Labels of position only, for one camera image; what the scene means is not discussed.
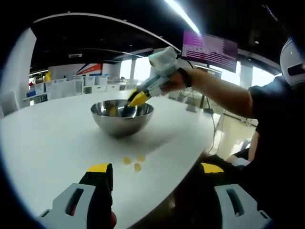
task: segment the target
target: black wristband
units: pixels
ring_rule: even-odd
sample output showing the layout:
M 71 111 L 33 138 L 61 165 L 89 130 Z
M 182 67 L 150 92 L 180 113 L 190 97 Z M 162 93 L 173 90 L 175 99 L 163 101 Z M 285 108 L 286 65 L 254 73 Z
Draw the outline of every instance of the black wristband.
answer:
M 183 68 L 178 68 L 177 70 L 180 75 L 182 76 L 183 82 L 185 84 L 185 87 L 191 87 L 192 86 L 192 78 L 191 76 L 187 73 L 186 70 Z

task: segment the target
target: floor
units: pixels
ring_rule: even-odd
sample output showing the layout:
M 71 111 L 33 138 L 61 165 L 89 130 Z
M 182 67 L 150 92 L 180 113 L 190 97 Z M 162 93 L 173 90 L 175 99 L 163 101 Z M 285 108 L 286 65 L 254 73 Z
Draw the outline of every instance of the floor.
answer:
M 223 159 L 240 151 L 244 141 L 251 140 L 255 127 L 229 116 L 222 116 L 215 133 L 210 154 L 217 154 Z

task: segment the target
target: round table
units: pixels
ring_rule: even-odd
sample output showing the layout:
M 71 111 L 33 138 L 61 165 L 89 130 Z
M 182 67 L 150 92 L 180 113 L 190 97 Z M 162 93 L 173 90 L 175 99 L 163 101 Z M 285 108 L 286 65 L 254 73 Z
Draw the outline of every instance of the round table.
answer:
M 183 180 L 213 137 L 209 114 L 157 97 L 155 111 L 135 135 L 117 140 L 94 122 L 90 107 L 126 99 L 129 91 L 87 94 L 26 107 L 1 121 L 1 145 L 8 176 L 30 213 L 38 216 L 95 164 L 113 165 L 117 229 L 128 228 L 156 208 Z M 137 156 L 142 170 L 135 172 Z M 127 156 L 130 165 L 123 163 Z

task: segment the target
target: monitor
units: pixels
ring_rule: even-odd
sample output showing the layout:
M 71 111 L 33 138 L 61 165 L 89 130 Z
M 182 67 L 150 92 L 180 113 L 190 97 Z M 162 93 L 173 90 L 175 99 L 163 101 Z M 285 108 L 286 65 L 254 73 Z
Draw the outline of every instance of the monitor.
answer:
M 236 71 L 237 43 L 208 34 L 184 31 L 182 58 Z

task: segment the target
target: metal bowl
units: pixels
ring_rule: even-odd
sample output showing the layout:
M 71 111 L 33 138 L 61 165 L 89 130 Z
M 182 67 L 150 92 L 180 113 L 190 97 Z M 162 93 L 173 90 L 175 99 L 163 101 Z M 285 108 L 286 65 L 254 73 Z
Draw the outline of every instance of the metal bowl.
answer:
M 146 126 L 153 114 L 153 106 L 127 107 L 127 100 L 116 99 L 94 104 L 91 112 L 96 124 L 114 137 L 129 136 Z

